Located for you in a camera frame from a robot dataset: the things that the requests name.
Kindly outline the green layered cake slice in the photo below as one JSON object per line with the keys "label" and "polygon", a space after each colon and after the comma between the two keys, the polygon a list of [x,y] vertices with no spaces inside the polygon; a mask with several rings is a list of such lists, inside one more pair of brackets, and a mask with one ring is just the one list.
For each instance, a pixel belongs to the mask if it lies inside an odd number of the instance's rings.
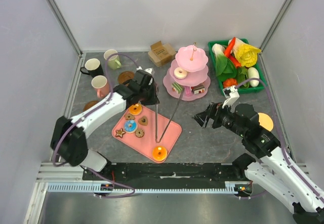
{"label": "green layered cake slice", "polygon": [[177,82],[172,83],[172,91],[176,92],[177,94],[181,94],[184,88],[182,85],[178,84]]}

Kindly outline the small orange glazed donut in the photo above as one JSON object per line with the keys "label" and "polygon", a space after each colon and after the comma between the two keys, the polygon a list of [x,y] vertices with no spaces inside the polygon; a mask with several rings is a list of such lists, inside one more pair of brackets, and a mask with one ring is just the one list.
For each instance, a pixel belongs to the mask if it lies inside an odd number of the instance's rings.
{"label": "small orange glazed donut", "polygon": [[168,155],[167,149],[163,146],[157,146],[152,150],[152,157],[156,162],[162,162]]}

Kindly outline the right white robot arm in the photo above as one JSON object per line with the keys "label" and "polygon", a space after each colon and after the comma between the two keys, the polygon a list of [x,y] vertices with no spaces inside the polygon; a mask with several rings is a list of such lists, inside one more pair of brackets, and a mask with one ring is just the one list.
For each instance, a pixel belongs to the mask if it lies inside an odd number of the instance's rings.
{"label": "right white robot arm", "polygon": [[233,161],[232,174],[247,178],[281,202],[296,223],[323,223],[323,190],[291,160],[280,141],[259,123],[250,104],[239,104],[234,111],[221,103],[210,103],[193,119],[203,128],[225,127],[242,138],[248,151]]}

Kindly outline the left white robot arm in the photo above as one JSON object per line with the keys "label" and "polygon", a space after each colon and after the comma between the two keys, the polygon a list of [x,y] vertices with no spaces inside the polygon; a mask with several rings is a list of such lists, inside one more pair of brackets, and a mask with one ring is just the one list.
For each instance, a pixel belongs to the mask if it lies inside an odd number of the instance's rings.
{"label": "left white robot arm", "polygon": [[153,75],[152,68],[138,67],[134,78],[127,85],[110,87],[109,94],[95,106],[71,118],[58,118],[50,143],[52,160],[60,156],[70,166],[83,166],[93,170],[99,179],[108,179],[111,176],[110,162],[88,148],[87,138],[111,117],[135,103],[143,106],[158,104]]}

